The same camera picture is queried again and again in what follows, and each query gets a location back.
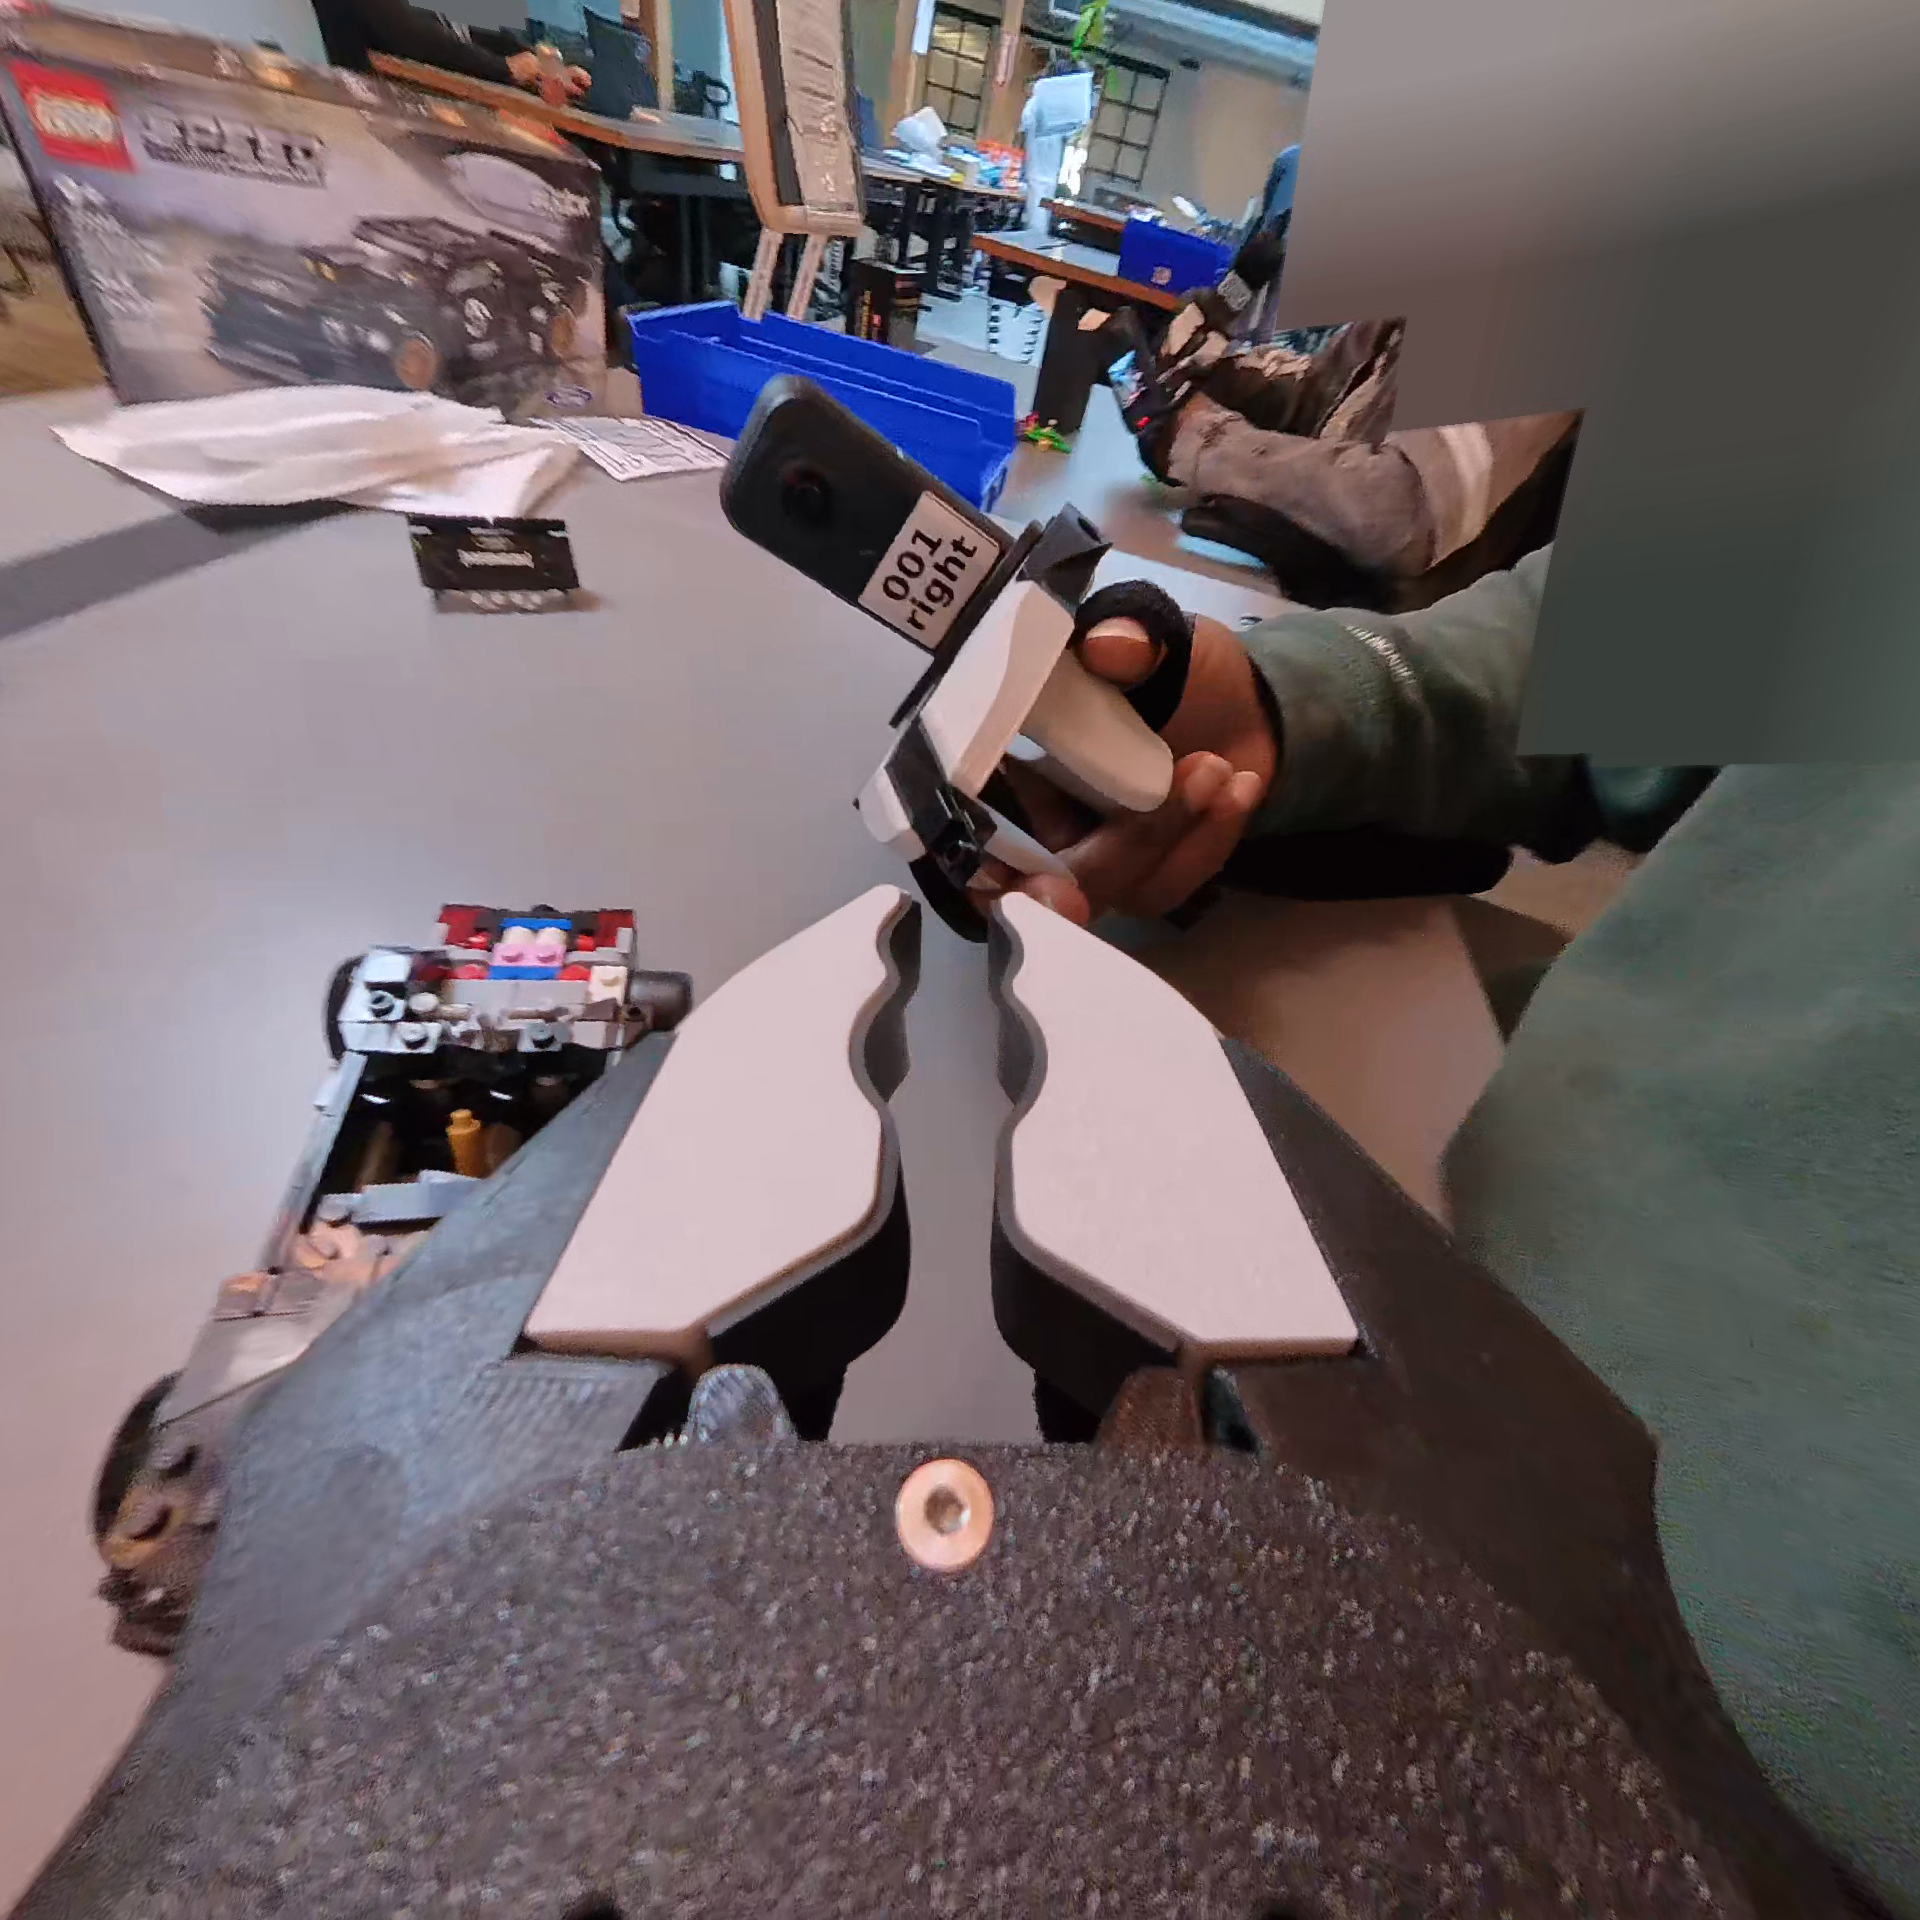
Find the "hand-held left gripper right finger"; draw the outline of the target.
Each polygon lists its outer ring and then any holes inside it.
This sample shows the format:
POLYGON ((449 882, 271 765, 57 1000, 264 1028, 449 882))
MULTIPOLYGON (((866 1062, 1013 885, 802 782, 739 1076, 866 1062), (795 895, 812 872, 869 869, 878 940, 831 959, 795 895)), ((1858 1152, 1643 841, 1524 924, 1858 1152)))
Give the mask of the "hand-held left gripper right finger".
POLYGON ((1176 1358, 1347 1355, 1354 1317, 1217 1028, 1026 895, 991 907, 988 985, 1013 1254, 1176 1358))

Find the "black lego roof panel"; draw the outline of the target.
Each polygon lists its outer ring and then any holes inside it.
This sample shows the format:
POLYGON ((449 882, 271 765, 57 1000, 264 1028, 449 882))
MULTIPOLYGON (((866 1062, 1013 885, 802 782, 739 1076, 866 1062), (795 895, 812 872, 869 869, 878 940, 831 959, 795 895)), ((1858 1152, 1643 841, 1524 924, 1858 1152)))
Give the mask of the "black lego roof panel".
POLYGON ((445 612, 552 612, 584 607, 562 519, 407 517, 418 580, 445 612))

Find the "person's right hand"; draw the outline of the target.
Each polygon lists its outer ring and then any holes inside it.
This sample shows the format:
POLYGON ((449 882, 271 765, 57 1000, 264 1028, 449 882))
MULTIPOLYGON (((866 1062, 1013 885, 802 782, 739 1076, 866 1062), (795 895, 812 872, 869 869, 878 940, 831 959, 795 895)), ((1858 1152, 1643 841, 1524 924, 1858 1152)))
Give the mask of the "person's right hand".
POLYGON ((1023 874, 988 857, 973 898, 1023 892, 1085 926, 1100 916, 1158 922, 1196 902, 1249 829, 1280 758, 1264 682, 1223 624, 1192 621, 1188 682, 1161 734, 1172 788, 1151 813, 1100 819, 1049 778, 1009 767, 1029 832, 1061 872, 1023 874))

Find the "black wrist rest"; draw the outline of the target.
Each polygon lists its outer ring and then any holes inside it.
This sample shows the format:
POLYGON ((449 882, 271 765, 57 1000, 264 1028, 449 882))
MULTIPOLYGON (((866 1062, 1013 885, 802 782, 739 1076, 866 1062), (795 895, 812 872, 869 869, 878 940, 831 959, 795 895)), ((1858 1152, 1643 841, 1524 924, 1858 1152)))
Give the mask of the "black wrist rest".
POLYGON ((1476 898, 1494 889, 1513 848, 1393 829, 1248 836, 1217 885, 1286 902, 1476 898))

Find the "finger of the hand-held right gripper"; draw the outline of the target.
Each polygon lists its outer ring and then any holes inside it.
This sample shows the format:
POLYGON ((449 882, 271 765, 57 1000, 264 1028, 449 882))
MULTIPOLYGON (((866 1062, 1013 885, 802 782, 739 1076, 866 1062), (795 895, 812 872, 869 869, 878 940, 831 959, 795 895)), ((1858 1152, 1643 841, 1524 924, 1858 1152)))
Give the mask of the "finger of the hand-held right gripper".
POLYGON ((898 727, 854 813, 882 844, 947 889, 973 889, 988 869, 1067 874, 1016 815, 963 788, 927 727, 898 727))
POLYGON ((932 770, 969 797, 1016 758, 1098 813, 1151 813, 1172 790, 1172 750, 1079 661, 1071 630, 1044 586, 1005 586, 898 734, 923 730, 932 770))

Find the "printed white paper sheet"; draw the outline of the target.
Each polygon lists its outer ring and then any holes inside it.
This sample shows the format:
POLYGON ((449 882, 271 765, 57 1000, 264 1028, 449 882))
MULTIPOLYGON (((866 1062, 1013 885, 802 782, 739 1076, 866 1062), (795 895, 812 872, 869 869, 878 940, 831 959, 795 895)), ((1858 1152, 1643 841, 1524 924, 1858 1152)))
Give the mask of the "printed white paper sheet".
POLYGON ((542 417, 530 422, 586 457, 616 483, 708 473, 729 468, 732 444, 658 417, 542 417))

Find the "blue plastic bin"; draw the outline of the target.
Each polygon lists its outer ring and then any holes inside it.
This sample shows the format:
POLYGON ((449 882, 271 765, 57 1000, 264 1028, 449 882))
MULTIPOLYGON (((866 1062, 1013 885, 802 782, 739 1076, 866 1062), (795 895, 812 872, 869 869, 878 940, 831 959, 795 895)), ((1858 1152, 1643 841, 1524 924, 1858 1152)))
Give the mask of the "blue plastic bin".
POLYGON ((1235 240, 1165 221, 1126 218, 1115 240, 1115 277, 1168 297, 1215 286, 1235 264, 1235 240))
POLYGON ((624 308, 619 320, 649 417, 733 439, 759 389, 801 374, 997 512, 1020 444, 1013 381, 780 314, 743 320, 729 300, 624 308))

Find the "crumpled white paper bag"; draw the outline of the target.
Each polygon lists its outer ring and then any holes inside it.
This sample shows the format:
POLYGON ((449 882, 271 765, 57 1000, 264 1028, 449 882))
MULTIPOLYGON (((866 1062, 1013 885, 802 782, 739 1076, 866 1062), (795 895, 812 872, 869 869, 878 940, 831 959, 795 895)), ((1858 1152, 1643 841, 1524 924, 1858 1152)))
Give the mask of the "crumpled white paper bag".
POLYGON ((57 424, 54 438, 190 505, 336 500, 445 519, 530 519, 581 457, 562 433, 496 409, 357 385, 121 405, 57 424))

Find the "wooden framed sign board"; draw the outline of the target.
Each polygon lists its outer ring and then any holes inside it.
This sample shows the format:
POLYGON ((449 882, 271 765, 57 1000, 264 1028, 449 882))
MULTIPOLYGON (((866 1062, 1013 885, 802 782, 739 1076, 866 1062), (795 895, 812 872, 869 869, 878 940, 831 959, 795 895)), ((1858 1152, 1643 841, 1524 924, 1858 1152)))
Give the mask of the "wooden framed sign board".
POLYGON ((847 3, 725 3, 743 178, 759 221, 740 300, 752 324, 767 314, 791 235, 802 250, 782 314, 807 320, 827 245, 852 249, 866 229, 850 18, 847 3))

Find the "lego set box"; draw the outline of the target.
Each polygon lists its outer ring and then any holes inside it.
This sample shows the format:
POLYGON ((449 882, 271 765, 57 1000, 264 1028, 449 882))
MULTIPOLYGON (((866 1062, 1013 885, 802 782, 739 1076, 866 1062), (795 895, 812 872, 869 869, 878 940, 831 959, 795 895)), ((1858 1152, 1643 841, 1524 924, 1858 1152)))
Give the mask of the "lego set box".
POLYGON ((601 175, 522 107, 19 5, 2 123, 123 400, 306 381, 604 409, 601 175))

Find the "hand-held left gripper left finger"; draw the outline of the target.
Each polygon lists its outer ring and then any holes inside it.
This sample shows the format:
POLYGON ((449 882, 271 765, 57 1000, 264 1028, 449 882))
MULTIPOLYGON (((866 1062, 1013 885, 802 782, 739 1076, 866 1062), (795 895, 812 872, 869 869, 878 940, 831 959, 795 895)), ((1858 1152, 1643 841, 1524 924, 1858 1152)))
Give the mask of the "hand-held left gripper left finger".
POLYGON ((910 996, 918 914, 876 885, 680 1022, 525 1317, 533 1347, 700 1362, 882 1224, 866 1041, 910 996))

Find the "person's right forearm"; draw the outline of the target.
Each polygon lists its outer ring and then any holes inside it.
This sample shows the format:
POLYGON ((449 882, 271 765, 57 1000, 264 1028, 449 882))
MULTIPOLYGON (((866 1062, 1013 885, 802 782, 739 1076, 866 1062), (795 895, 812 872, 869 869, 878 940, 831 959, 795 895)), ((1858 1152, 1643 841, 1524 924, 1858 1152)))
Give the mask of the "person's right forearm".
POLYGON ((1517 743, 1553 547, 1426 611, 1291 611, 1245 637, 1280 730, 1249 836, 1393 829, 1543 862, 1607 838, 1583 758, 1517 743))

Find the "black lego car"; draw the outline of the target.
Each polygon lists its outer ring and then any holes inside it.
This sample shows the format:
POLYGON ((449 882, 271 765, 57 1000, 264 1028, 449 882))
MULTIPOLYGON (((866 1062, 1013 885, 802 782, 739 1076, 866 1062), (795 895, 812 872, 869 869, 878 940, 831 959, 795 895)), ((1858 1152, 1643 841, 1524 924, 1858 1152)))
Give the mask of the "black lego car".
POLYGON ((328 1074, 254 1264, 118 1426, 91 1496, 112 1643, 169 1662, 213 1559, 242 1416, 632 1045, 692 1010, 619 907, 445 905, 322 1000, 328 1074))

